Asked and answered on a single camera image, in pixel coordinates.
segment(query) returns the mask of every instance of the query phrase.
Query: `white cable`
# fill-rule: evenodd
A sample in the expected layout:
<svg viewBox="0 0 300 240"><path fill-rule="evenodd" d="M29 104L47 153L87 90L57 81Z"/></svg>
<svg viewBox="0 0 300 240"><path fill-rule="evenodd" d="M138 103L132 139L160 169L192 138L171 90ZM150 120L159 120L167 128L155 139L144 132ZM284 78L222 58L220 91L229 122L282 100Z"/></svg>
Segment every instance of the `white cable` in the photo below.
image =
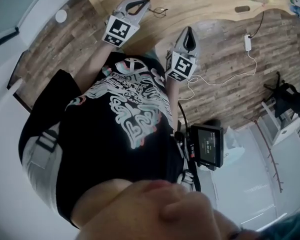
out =
<svg viewBox="0 0 300 240"><path fill-rule="evenodd" d="M247 52L247 55L248 55L248 57L249 57L250 59L254 60L254 62L255 62L255 69L254 69L253 74L249 74L249 73L240 73L240 74L236 74L236 75L232 76L230 79L228 79L227 81L225 81L225 82L220 82L220 83L208 83L206 80L203 79L203 77L202 77L201 75L193 74L192 76L193 76L194 78L190 79L190 81L188 80L188 85L187 85L188 88L190 89L190 91L192 92L193 96L190 97L190 98L186 98L186 99L180 98L180 99L178 99L178 101L188 101L188 100L191 100L191 99L195 96L195 92L194 92L194 90L192 90L192 89L190 88L189 84L194 84L194 83L198 82L198 81L199 81L199 78L201 78L201 79L202 79L207 85L209 85L209 86L222 86L222 85L224 85L225 83L229 82L230 80L234 79L235 77L239 77L239 76L242 76L242 75L254 76L254 75L256 74L256 72L257 72L258 63L257 63L257 61L256 61L254 58L252 58L252 57L249 55L249 52Z"/></svg>

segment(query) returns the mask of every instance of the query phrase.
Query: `black t-shirt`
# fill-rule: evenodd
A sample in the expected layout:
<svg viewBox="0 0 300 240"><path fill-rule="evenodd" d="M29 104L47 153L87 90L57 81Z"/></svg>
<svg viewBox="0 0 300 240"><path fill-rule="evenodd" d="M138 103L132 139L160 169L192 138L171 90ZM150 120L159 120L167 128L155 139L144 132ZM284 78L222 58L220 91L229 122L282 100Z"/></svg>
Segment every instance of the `black t-shirt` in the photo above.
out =
<svg viewBox="0 0 300 240"><path fill-rule="evenodd" d="M164 86L157 60L113 52L85 94L59 70L37 99L21 134L20 159L30 137L60 122L56 202L69 222L78 199L99 183L177 181L184 161L171 137Z"/></svg>

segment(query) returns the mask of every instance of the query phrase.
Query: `white power adapter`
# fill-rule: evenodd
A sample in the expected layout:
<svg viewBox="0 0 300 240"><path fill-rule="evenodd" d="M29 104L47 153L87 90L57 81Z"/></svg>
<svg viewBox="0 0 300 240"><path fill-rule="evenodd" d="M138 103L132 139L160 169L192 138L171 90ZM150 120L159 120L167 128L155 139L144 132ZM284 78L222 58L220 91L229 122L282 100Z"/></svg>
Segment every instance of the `white power adapter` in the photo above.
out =
<svg viewBox="0 0 300 240"><path fill-rule="evenodd" d="M245 48L246 52L250 52L252 49L251 38L250 38L249 34L244 35L244 48Z"/></svg>

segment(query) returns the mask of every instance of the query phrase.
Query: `small white circle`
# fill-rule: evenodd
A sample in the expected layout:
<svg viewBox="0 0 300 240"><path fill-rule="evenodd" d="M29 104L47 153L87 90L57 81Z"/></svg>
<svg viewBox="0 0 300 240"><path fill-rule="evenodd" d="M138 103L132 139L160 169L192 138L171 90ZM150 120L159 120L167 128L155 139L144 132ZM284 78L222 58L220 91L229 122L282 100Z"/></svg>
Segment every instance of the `small white circle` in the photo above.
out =
<svg viewBox="0 0 300 240"><path fill-rule="evenodd" d="M65 10L58 10L55 14L55 20L59 23L65 22L67 19L67 12Z"/></svg>

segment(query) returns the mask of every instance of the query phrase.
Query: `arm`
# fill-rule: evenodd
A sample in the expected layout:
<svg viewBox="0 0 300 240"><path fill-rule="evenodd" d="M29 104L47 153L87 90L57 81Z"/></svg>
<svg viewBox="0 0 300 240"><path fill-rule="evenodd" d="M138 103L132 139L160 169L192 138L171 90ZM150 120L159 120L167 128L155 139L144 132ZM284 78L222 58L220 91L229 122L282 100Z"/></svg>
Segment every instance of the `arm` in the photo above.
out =
<svg viewBox="0 0 300 240"><path fill-rule="evenodd" d="M178 99L179 99L179 82L168 77L165 84L166 94L169 98L170 109L173 120L173 130L178 129Z"/></svg>
<svg viewBox="0 0 300 240"><path fill-rule="evenodd" d="M102 42L89 60L84 63L83 67L75 75L74 81L82 93L85 93L93 85L94 80L106 63L113 49L114 47L111 44Z"/></svg>

